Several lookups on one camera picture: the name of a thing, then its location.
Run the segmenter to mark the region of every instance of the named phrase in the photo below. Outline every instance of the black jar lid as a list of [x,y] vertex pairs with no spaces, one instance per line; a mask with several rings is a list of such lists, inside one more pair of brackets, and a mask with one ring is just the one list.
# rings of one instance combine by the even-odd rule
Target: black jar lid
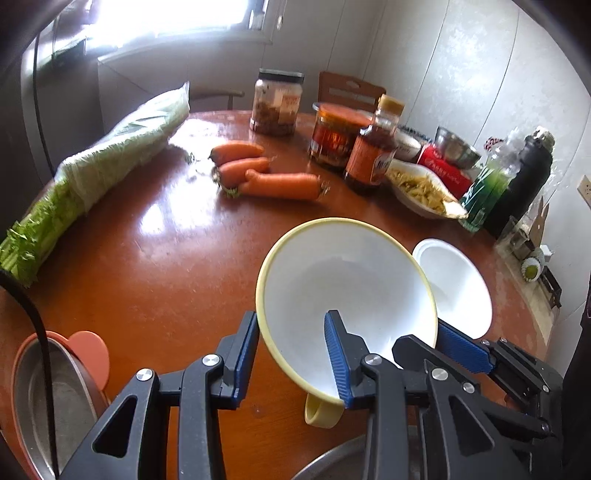
[[304,83],[304,74],[300,72],[285,72],[283,70],[259,69],[259,80],[272,82]]

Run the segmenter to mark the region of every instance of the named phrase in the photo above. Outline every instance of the silver screw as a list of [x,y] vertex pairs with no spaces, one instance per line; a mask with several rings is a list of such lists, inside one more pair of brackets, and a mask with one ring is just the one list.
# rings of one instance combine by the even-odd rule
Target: silver screw
[[213,367],[214,365],[217,365],[220,358],[215,353],[210,353],[209,355],[204,356],[201,361],[206,367]]
[[363,360],[365,360],[365,363],[368,365],[379,365],[382,363],[382,357],[380,357],[377,353],[365,355]]
[[476,391],[474,385],[472,385],[470,382],[464,383],[462,387],[464,388],[464,392],[466,393],[474,393]]
[[138,372],[135,374],[135,378],[141,382],[145,382],[146,380],[152,378],[152,375],[154,375],[154,372],[152,372],[149,368],[143,368],[142,370],[138,370]]
[[431,376],[435,380],[447,380],[447,377],[449,375],[447,374],[447,371],[445,371],[443,368],[434,368],[431,372]]

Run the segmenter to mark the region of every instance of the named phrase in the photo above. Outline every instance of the wooden table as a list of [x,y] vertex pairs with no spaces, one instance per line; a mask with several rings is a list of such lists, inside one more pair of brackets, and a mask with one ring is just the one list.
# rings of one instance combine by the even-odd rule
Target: wooden table
[[[312,115],[300,115],[297,132],[288,139],[256,135],[248,119],[249,112],[192,114],[171,142],[178,146],[130,173],[66,232],[29,290],[47,329],[66,336],[92,330],[105,340],[111,398],[140,368],[166,373],[213,351],[222,336],[235,332],[244,311],[255,308],[256,278],[273,244],[296,225],[326,216],[371,223],[409,251],[427,237],[455,245],[475,263],[491,292],[487,337],[504,336],[534,355],[544,353],[532,315],[486,232],[473,236],[457,222],[420,218],[386,190],[371,199],[356,195],[339,176],[308,160]],[[225,139],[255,140],[267,156],[277,156],[273,171],[317,173],[331,189],[316,203],[228,199],[211,181],[213,164],[207,159]],[[185,150],[196,164],[185,163]],[[15,447],[7,379],[30,327],[5,296],[0,319],[0,424]],[[6,325],[20,327],[7,331]],[[483,386],[494,400],[502,398],[492,382]],[[230,480],[289,480],[316,456],[365,430],[363,412],[346,412],[331,430],[307,426],[305,396],[261,341],[246,400],[238,411],[220,414]],[[176,442],[176,418],[169,437]],[[169,455],[175,454],[173,447]],[[176,478],[173,458],[168,473]]]

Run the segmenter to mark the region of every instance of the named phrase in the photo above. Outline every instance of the power outlet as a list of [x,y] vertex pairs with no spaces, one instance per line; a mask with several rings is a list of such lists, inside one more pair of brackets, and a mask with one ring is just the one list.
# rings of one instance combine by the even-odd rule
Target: power outlet
[[579,193],[581,197],[584,198],[587,205],[591,207],[591,180],[587,177],[587,175],[583,175],[581,182],[579,183]]

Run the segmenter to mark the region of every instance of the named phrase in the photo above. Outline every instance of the black thermos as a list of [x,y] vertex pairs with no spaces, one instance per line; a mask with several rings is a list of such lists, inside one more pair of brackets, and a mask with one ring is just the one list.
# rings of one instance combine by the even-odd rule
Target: black thermos
[[509,217],[521,220],[548,180],[553,148],[554,137],[545,128],[538,127],[533,135],[525,137],[525,147],[518,154],[519,173],[484,222],[484,228],[495,238],[500,237]]

